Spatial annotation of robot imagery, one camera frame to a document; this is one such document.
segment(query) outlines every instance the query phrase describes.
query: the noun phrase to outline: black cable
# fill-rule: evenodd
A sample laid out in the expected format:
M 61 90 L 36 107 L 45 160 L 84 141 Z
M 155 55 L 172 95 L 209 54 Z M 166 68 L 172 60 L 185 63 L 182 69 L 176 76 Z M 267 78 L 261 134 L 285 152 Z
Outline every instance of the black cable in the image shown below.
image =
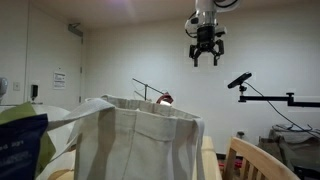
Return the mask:
M 234 4 L 237 3 L 237 2 L 238 2 L 238 0 L 234 0 L 232 3 L 230 3 L 230 4 L 228 4 L 228 5 L 219 5 L 217 2 L 214 2 L 214 4 L 215 4 L 217 7 L 219 7 L 219 8 L 228 8 L 228 7 L 234 5 Z
M 260 94 L 262 97 L 264 97 L 264 95 L 262 93 L 260 93 L 258 90 L 256 90 L 253 86 L 251 86 L 251 84 L 247 83 L 247 82 L 244 82 L 246 83 L 248 86 L 250 86 L 254 91 L 256 91 L 258 94 Z M 320 140 L 320 138 L 312 133 L 310 133 L 309 131 L 306 131 L 305 129 L 303 129 L 302 127 L 300 127 L 298 124 L 294 123 L 293 121 L 291 121 L 289 118 L 287 118 L 286 116 L 284 116 L 283 114 L 281 114 L 274 106 L 273 104 L 271 104 L 270 101 L 267 101 L 270 106 L 278 113 L 280 114 L 284 119 L 286 119 L 287 121 L 289 121 L 290 123 L 294 124 L 295 126 L 297 126 L 298 128 L 300 128 L 303 132 L 306 132 L 312 136 L 314 136 L 315 138 L 317 138 L 318 140 Z

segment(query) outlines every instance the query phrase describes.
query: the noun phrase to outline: robotic arm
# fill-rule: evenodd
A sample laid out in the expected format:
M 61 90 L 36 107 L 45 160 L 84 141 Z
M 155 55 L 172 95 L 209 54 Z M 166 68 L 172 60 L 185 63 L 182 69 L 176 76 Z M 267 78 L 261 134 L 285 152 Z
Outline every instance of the robotic arm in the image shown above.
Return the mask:
M 185 24 L 186 33 L 197 39 L 196 45 L 190 45 L 189 57 L 194 60 L 194 67 L 198 67 L 198 57 L 202 52 L 212 53 L 213 64 L 218 65 L 220 56 L 224 54 L 224 45 L 221 39 L 227 33 L 225 27 L 218 27 L 216 14 L 236 9 L 241 0 L 196 0 L 196 12 L 191 15 Z

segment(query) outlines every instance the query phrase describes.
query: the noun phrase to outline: wooden chair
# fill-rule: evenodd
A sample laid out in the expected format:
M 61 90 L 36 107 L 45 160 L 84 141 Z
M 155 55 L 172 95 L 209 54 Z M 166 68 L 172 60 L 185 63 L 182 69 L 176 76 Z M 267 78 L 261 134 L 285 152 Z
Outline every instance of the wooden chair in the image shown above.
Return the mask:
M 231 138 L 230 148 L 227 152 L 226 165 L 223 171 L 223 179 L 234 178 L 234 164 L 236 155 L 243 157 L 240 169 L 240 179 L 257 180 L 295 180 L 299 179 L 289 168 L 283 165 L 276 158 L 261 150 L 260 148 L 243 141 L 239 138 Z

